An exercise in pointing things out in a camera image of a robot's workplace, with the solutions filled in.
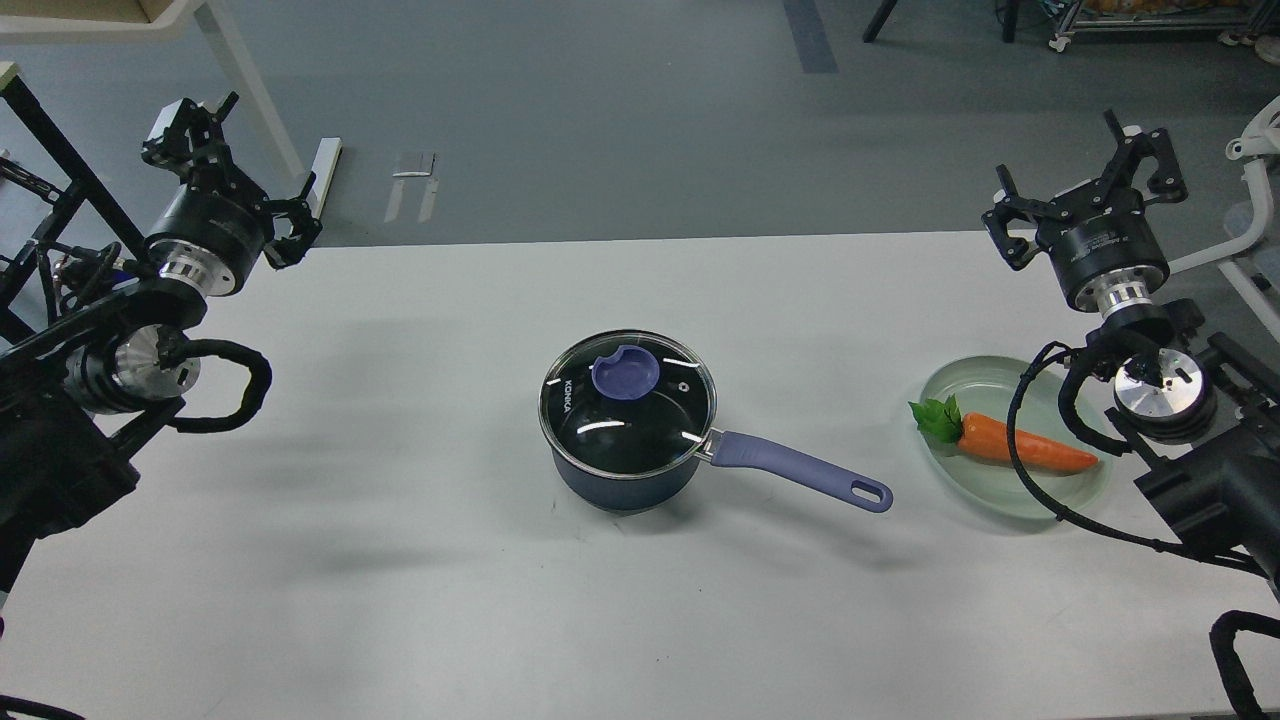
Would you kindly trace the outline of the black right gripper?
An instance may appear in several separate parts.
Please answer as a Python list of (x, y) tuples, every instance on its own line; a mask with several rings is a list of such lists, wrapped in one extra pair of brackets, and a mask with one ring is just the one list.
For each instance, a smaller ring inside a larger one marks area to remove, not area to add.
[[(996, 167), (1000, 191), (983, 214), (984, 227), (1010, 269), (1020, 272), (1044, 254), (1053, 265), (1068, 306), (1097, 313), (1103, 293), (1093, 284), (1111, 275), (1143, 281), (1148, 291), (1169, 278), (1169, 261), (1147, 219), (1151, 202), (1184, 202), (1189, 195), (1170, 135), (1165, 128), (1129, 135), (1112, 109), (1103, 120), (1115, 151), (1102, 173), (1084, 191), (1084, 179), (1044, 201), (1020, 195), (1005, 164)], [(1146, 160), (1155, 169), (1146, 199), (1133, 178)]]

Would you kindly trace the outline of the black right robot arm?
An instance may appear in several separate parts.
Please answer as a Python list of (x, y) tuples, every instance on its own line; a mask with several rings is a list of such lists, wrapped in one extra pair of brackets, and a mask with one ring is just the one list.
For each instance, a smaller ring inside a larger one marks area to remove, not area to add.
[[(1103, 119), (1115, 150), (1100, 176), (1029, 199), (998, 167), (1001, 197), (983, 222), (1006, 264), (1024, 269), (1046, 256), (1066, 305), (1097, 313), (1085, 345), (1046, 345), (1021, 374), (1005, 437), (1012, 469), (1055, 519), (1097, 536), (1219, 568), (1277, 588), (1277, 373), (1236, 341), (1215, 333), (1202, 350), (1190, 341), (1204, 319), (1189, 300), (1155, 301), (1171, 277), (1147, 220), (1148, 206), (1181, 202), (1187, 184), (1165, 128)], [(1146, 464), (1135, 487), (1174, 533), (1144, 538), (1087, 518), (1030, 477), (1016, 442), (1016, 419), (1030, 383), (1065, 363), (1059, 391), (1062, 424), (1080, 442)]]

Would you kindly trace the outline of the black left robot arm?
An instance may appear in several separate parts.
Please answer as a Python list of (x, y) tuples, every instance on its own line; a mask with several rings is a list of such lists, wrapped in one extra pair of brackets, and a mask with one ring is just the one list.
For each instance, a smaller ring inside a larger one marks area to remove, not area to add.
[(260, 411), (269, 360), (189, 337), (209, 300), (244, 288), (260, 259), (298, 264), (323, 225), (308, 196), (271, 199), (234, 161), (223, 126), (237, 104), (164, 108), (142, 160), (177, 177), (148, 233), (18, 79), (4, 101), (67, 176), (58, 187), (4, 160), (3, 178), (47, 204), (3, 259), (3, 593), (35, 543), (84, 525), (140, 482), (133, 456), (160, 430), (230, 432)]

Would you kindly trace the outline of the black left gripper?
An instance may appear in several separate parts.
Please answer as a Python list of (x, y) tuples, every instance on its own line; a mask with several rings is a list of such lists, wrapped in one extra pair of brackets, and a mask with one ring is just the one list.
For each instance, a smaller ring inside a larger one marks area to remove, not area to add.
[[(146, 237), (147, 258), (155, 266), (197, 258), (210, 269), (206, 293), (215, 297), (241, 292), (261, 251), (274, 270), (301, 264), (323, 231), (308, 201), (315, 172), (297, 196), (268, 199), (234, 164), (223, 123), (238, 100), (229, 92), (209, 109), (183, 97), (159, 113), (141, 146), (145, 164), (180, 182)], [(276, 220), (288, 222), (288, 232), (268, 241), (270, 222)]]

